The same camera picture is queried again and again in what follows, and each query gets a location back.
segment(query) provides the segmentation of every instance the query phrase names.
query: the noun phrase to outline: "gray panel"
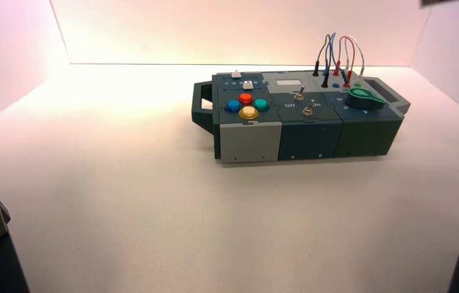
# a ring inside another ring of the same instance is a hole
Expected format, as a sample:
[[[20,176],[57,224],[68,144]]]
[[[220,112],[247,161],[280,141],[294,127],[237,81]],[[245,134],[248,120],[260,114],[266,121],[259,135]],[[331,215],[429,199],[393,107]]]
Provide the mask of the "gray panel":
[[[312,71],[306,71],[307,76],[310,78],[311,83],[315,84],[318,92],[346,92],[348,88],[343,87],[344,84],[341,74],[339,76],[333,76],[334,71],[330,70],[330,76],[328,77],[328,87],[321,87],[325,76],[323,75],[323,70],[319,71],[319,76],[312,76]],[[353,85],[357,82],[359,76],[352,72],[352,78],[350,78],[350,85]],[[363,82],[363,87],[369,89],[369,85]]]
[[[218,72],[217,75],[222,75],[222,74],[229,74],[231,75],[231,73],[233,72]],[[240,72],[241,74],[261,74],[262,72],[261,71],[238,71]]]
[[[385,104],[382,109],[363,110],[348,107],[346,105],[346,93],[325,93],[329,103],[334,105],[334,110],[338,113],[344,123],[347,121],[378,121],[381,122],[387,118],[403,118],[403,115],[389,104]]]
[[[319,92],[306,71],[263,72],[262,76],[270,93],[297,93],[301,88],[300,85],[278,85],[277,80],[299,80],[305,86],[304,92]]]
[[[220,160],[223,163],[276,161],[280,136],[280,122],[220,125]]]
[[[411,103],[390,88],[385,82],[381,81],[380,78],[364,78],[364,81],[373,87],[380,96],[387,100],[393,108],[396,108],[403,114],[407,113]]]
[[[323,93],[306,93],[302,102],[294,101],[288,93],[275,93],[271,95],[278,106],[278,114],[282,122],[304,121],[313,123],[315,120],[339,120],[339,116],[331,104],[328,103]],[[308,106],[311,100],[313,103],[313,114],[309,117],[302,114],[303,108]]]

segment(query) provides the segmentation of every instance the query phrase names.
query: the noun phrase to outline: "wire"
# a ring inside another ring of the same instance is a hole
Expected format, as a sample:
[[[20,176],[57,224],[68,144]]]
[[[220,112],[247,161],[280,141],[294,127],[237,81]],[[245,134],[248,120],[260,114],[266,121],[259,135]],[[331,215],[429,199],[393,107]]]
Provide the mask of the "wire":
[[[321,47],[321,49],[319,50],[319,54],[317,55],[317,61],[319,61],[319,57],[321,57],[321,52],[323,52],[323,49],[324,47],[327,45],[327,39],[330,38],[330,35],[327,34],[325,36],[325,43],[323,44],[323,46]]]
[[[336,33],[334,32],[332,34],[332,37],[330,38],[330,57],[332,59],[332,61],[334,62],[334,65],[337,66],[336,64],[336,58],[334,56],[334,38],[336,38]]]
[[[357,42],[357,40],[355,40],[355,38],[353,38],[351,35],[348,35],[348,38],[351,38],[353,40],[353,42],[356,44],[357,48],[359,49],[359,52],[361,53],[361,59],[363,61],[363,66],[361,67],[361,73],[359,74],[359,81],[360,81],[363,78],[364,67],[365,67],[363,50],[361,50],[361,47],[359,46],[359,43]]]
[[[328,62],[328,59],[331,59],[331,56],[327,57],[327,53],[330,53],[328,47],[330,47],[330,43],[325,48],[325,72],[323,73],[323,83],[321,84],[321,87],[325,88],[328,87],[328,78],[330,76],[330,64]]]
[[[325,71],[328,71],[330,69],[330,62],[332,61],[331,50],[329,50],[329,48],[330,48],[330,42],[328,42],[328,45],[325,48]]]
[[[338,55],[338,62],[341,61],[341,40],[342,40],[343,38],[345,39],[345,41],[344,41],[344,42],[345,42],[345,48],[346,48],[346,41],[347,41],[347,40],[350,41],[350,43],[352,44],[353,57],[352,57],[352,67],[350,68],[350,71],[352,71],[352,70],[353,70],[353,63],[355,62],[355,46],[354,46],[354,44],[353,44],[352,39],[351,39],[350,37],[348,37],[348,36],[343,36],[343,37],[339,38],[339,55]]]
[[[346,67],[344,68],[345,71],[348,70],[349,63],[350,63],[350,58],[348,57],[348,46],[346,44],[347,42],[344,42],[344,51],[346,53]]]

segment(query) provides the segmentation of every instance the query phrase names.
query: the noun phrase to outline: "cable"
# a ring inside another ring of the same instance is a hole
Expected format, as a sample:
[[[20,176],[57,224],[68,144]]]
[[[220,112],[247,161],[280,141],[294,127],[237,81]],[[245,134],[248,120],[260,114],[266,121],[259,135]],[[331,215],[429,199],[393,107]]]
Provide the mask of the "cable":
[[[323,52],[324,47],[327,45],[327,39],[330,39],[330,35],[329,34],[327,34],[325,36],[325,43],[323,44],[323,46],[319,50],[319,54],[317,55],[317,59],[316,59],[317,61],[319,61],[319,57],[321,57],[321,52]]]
[[[347,42],[344,42],[344,51],[346,53],[346,67],[344,68],[345,71],[348,70],[349,63],[350,63],[350,58],[348,57],[348,46],[346,44]]]
[[[357,42],[357,40],[355,40],[355,38],[353,38],[351,35],[348,35],[348,38],[351,38],[353,40],[353,42],[356,44],[357,48],[359,49],[359,52],[361,53],[361,59],[363,61],[363,66],[361,67],[361,73],[359,74],[359,82],[361,82],[361,80],[363,79],[363,73],[364,73],[364,67],[365,67],[363,50],[361,50],[361,47],[359,46],[359,43]]]
[[[333,33],[332,36],[329,39],[328,45],[325,48],[325,72],[323,73],[324,78],[323,78],[323,84],[321,84],[321,87],[327,88],[328,87],[328,77],[330,76],[330,62],[328,61],[329,59],[332,60],[333,57],[333,38],[335,37],[336,33]]]
[[[325,48],[326,45],[327,45],[327,39],[328,39],[328,41],[330,41],[330,35],[329,34],[327,34],[325,36],[325,43],[323,44],[323,46],[319,50],[319,54],[317,55],[316,65],[314,66],[314,72],[312,73],[312,76],[319,76],[319,59],[321,57],[321,52],[323,52],[323,48]]]
[[[343,36],[341,38],[339,38],[339,54],[338,54],[338,64],[337,64],[337,67],[336,69],[334,70],[334,76],[338,76],[339,75],[339,66],[341,64],[341,40],[342,39],[345,39],[344,42],[345,42],[345,49],[347,50],[346,48],[346,42],[350,42],[352,44],[352,49],[353,49],[353,57],[352,57],[352,67],[350,67],[350,70],[348,71],[348,74],[345,73],[345,70],[341,70],[341,75],[343,77],[343,80],[344,80],[344,86],[345,87],[348,87],[348,83],[350,82],[350,79],[352,78],[352,70],[353,70],[353,64],[355,63],[355,45],[353,44],[353,41],[351,38],[349,38],[348,36]]]
[[[335,32],[332,34],[332,37],[330,38],[330,57],[332,61],[334,61],[334,65],[337,66],[336,58],[334,57],[334,38],[336,38]]]

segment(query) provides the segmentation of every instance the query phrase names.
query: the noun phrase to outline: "blue wire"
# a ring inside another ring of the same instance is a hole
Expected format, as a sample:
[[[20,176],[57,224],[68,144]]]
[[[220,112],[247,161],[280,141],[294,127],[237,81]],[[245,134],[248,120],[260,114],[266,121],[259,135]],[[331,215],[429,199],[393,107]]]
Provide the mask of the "blue wire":
[[[330,57],[332,61],[334,62],[334,65],[337,67],[338,64],[336,63],[336,58],[334,57],[334,38],[336,37],[336,33],[334,32],[332,34],[332,37],[330,38]]]
[[[327,38],[328,38],[328,43],[330,44],[330,35],[327,34],[325,36],[325,43],[327,42]],[[328,51],[328,45],[325,46],[325,68],[328,67],[328,57],[327,57],[327,51]]]

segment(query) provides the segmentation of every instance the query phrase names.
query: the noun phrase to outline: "teal button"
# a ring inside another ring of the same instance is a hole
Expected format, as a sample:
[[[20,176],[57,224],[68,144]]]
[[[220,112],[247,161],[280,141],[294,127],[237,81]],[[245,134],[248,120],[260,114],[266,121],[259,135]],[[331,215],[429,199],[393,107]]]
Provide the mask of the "teal button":
[[[255,109],[258,110],[258,112],[264,112],[269,110],[269,104],[264,99],[256,99],[253,105]]]

